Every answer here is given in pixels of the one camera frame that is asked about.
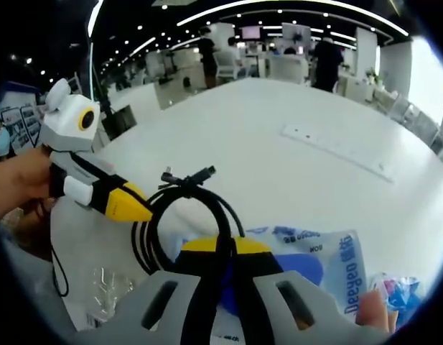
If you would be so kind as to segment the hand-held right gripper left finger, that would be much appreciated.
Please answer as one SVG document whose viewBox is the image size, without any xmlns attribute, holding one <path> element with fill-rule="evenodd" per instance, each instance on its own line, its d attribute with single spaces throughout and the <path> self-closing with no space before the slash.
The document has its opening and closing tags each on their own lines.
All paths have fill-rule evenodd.
<svg viewBox="0 0 443 345">
<path fill-rule="evenodd" d="M 186 243 L 171 270 L 150 275 L 75 344 L 221 344 L 212 329 L 230 255 L 230 236 Z"/>
</svg>

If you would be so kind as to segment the person's right hand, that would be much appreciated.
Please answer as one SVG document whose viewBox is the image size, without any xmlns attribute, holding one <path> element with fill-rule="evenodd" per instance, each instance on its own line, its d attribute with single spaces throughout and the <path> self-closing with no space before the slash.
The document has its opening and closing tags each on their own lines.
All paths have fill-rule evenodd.
<svg viewBox="0 0 443 345">
<path fill-rule="evenodd" d="M 378 290 L 361 295 L 355 322 L 359 326 L 372 326 L 392 334 L 396 330 L 398 311 L 389 312 Z"/>
</svg>

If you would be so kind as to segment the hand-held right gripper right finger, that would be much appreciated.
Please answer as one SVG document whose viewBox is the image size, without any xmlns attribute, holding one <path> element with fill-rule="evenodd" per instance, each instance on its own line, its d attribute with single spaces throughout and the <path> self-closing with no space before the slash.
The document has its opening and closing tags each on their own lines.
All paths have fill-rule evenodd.
<svg viewBox="0 0 443 345">
<path fill-rule="evenodd" d="M 384 344 L 388 334 L 342 316 L 334 298 L 284 271 L 264 244 L 232 240 L 233 293 L 247 344 Z"/>
</svg>

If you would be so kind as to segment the person's left hand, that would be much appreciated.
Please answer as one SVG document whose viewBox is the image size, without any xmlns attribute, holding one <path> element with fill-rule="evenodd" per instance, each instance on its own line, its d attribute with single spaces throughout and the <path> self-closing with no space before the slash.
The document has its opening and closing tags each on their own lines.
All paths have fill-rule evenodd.
<svg viewBox="0 0 443 345">
<path fill-rule="evenodd" d="M 41 146 L 0 162 L 0 219 L 32 199 L 51 196 L 50 153 Z"/>
</svg>

